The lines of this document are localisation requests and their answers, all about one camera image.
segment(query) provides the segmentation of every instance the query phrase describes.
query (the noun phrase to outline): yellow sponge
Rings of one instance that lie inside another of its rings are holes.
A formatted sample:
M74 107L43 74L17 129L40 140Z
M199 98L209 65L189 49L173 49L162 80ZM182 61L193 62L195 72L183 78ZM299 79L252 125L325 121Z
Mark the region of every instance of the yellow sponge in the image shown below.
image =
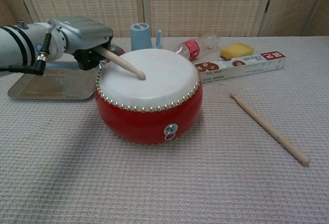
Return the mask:
M221 49L221 57L224 59L247 56L251 55L252 53L253 48L242 43L234 43Z

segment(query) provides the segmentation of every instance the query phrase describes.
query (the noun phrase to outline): white box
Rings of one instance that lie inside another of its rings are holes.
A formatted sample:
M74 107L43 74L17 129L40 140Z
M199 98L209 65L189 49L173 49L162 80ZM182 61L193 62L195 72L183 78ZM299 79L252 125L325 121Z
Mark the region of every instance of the white box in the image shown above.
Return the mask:
M202 83L283 68L285 56L277 51L195 64Z

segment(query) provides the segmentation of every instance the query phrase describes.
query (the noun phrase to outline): metal tray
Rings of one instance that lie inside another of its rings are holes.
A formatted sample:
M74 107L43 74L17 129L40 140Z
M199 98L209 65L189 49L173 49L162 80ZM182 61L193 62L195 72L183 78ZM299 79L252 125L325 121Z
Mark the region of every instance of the metal tray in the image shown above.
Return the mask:
M23 74L8 90L19 99L83 100L95 91L99 68L81 70L78 63L48 63L45 74Z

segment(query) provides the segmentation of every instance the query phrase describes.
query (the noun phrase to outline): black stripe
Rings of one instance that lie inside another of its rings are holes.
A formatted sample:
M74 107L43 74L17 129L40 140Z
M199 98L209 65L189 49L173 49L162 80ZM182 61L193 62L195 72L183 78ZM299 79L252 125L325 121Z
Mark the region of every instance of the black stripe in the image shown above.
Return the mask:
M22 43L21 39L10 29L4 27L4 26L0 26L0 29L4 29L6 32L8 32L12 38L15 39L17 45L19 46L21 53L22 53L22 57L23 57L23 65L26 66L27 65L27 53L26 53L26 49L24 47L24 44Z
M33 44L31 42L30 38L20 28L12 26L12 25L9 25L8 27L11 27L14 30L16 30L25 39L25 41L27 43L27 46L29 46L29 49L30 49L30 52L31 52L31 66L33 66L34 63L35 63L35 50L34 50L34 47L33 47Z

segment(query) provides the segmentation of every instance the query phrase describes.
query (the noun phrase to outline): blue cup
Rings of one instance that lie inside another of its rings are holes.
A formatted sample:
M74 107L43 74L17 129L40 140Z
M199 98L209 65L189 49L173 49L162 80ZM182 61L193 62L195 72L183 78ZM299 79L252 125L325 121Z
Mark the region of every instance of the blue cup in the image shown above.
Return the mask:
M147 48L160 48L162 32L160 29L156 33L155 46L151 42L151 29L146 23L135 23L130 26L132 51Z

